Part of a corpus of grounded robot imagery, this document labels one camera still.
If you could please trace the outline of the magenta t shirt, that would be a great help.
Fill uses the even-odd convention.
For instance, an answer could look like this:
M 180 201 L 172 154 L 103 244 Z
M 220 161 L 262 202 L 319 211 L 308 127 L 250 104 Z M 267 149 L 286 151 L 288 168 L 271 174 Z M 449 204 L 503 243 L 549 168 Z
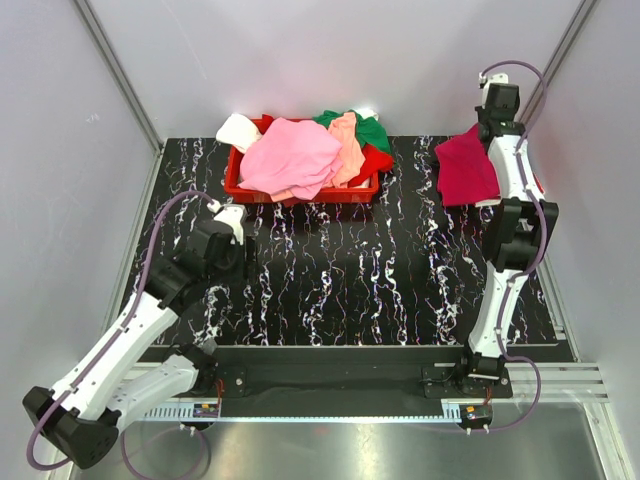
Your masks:
M 444 207 L 500 200 L 495 169 L 478 138 L 478 125 L 435 147 L 437 191 Z

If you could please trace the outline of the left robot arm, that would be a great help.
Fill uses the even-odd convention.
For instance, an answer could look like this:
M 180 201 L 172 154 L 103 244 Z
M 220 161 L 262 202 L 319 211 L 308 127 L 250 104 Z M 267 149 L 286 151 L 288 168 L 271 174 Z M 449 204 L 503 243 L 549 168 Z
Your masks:
M 197 223 L 184 247 L 146 265 L 141 285 L 90 352 L 52 387 L 33 387 L 23 406 L 42 436 L 81 469 L 99 463 L 121 433 L 171 397 L 208 394 L 216 378 L 212 341 L 176 348 L 158 367 L 124 378 L 153 341 L 212 287 L 248 276 L 253 242 L 243 207 Z

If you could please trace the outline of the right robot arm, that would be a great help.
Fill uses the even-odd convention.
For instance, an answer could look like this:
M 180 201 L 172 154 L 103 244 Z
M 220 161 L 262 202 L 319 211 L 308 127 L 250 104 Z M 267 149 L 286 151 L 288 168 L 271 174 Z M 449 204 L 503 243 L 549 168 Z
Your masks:
M 454 384 L 466 396 L 509 384 L 506 343 L 521 290 L 547 250 L 558 205 L 548 202 L 528 159 L 525 126 L 515 120 L 519 87 L 505 74 L 481 80 L 478 136 L 499 186 L 499 204 L 485 232 L 487 278 L 477 321 L 465 344 Z

